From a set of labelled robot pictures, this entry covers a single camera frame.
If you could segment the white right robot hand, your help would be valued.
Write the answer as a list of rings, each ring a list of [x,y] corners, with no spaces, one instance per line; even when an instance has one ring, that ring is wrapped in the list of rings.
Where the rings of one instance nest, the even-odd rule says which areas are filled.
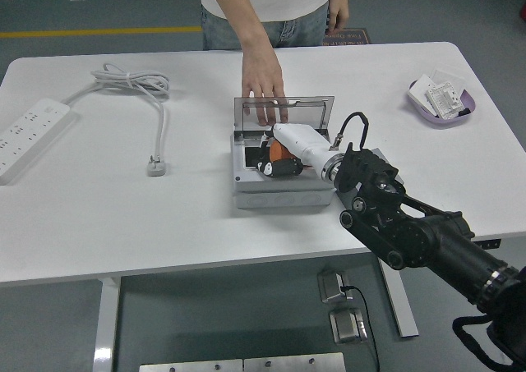
[[[335,180],[343,155],[306,124],[278,123],[264,131],[256,168],[267,177],[299,176],[312,168],[326,182]]]

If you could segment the person's left hand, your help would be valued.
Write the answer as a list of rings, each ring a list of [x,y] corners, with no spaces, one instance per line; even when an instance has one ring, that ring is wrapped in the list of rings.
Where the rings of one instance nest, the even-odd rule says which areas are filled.
[[[348,0],[329,0],[325,34],[339,33],[347,25],[349,16]]]

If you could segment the person's right hand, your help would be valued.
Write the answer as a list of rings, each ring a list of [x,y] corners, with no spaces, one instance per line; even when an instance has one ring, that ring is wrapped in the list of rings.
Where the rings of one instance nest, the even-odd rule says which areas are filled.
[[[271,46],[256,44],[242,48],[242,97],[285,97],[282,68]]]

